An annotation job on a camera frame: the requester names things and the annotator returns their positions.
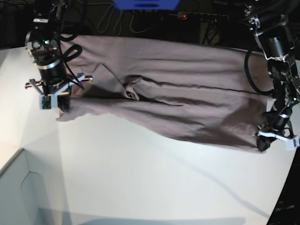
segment blue object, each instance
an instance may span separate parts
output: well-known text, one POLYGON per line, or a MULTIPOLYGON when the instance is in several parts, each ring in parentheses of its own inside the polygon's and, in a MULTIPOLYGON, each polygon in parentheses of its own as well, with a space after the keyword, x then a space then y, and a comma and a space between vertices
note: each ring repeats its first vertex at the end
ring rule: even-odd
POLYGON ((180 0, 113 0, 121 10, 163 9, 174 10, 180 0))

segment power strip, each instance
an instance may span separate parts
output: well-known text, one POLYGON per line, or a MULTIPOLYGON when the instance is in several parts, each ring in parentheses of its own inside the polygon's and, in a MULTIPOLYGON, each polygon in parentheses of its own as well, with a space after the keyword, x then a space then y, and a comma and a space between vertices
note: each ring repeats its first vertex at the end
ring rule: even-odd
POLYGON ((191 15, 199 19, 199 21, 201 22, 208 22, 208 23, 229 22, 228 15, 220 15, 220 14, 213 14, 213 13, 208 14, 208 13, 178 12, 177 18, 186 20, 191 15))

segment white table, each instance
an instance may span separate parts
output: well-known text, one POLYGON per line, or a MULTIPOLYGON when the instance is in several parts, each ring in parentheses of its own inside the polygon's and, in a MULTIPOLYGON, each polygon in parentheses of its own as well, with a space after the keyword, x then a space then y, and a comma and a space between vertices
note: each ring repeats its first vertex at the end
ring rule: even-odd
MULTIPOLYGON (((26 149, 56 225, 267 223, 295 154, 284 143, 251 154, 172 140, 113 115, 57 123, 25 90, 31 78, 39 72, 24 49, 0 51, 0 156, 26 149)), ((297 106, 297 134, 299 115, 297 106)))

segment white surface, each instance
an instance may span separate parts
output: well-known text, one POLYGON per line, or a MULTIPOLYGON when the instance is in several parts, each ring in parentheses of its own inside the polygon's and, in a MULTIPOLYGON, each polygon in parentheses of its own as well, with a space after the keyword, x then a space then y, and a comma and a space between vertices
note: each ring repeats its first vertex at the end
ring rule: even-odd
MULTIPOLYGON (((56 225, 267 223, 294 156, 283 142, 251 154, 172 140, 113 115, 57 123, 55 112, 38 109, 38 94, 24 89, 39 78, 27 53, 6 53, 0 142, 28 151, 56 225)), ((299 115, 295 107, 297 134, 299 115)))
POLYGON ((21 152, 0 175, 0 224, 33 225, 21 195, 21 184, 28 174, 25 152, 21 152))

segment gray fabric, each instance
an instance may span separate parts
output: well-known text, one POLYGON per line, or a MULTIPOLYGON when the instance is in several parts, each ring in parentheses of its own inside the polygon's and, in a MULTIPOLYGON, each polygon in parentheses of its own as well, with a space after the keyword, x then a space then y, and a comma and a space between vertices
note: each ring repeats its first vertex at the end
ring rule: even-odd
MULTIPOLYGON (((248 84, 244 52, 94 36, 62 43, 63 50, 73 44, 83 52, 69 65, 94 81, 73 86, 71 111, 59 121, 113 113, 173 139, 257 151, 252 135, 267 99, 248 84)), ((249 67, 257 86, 270 90, 266 60, 251 56, 249 67)))

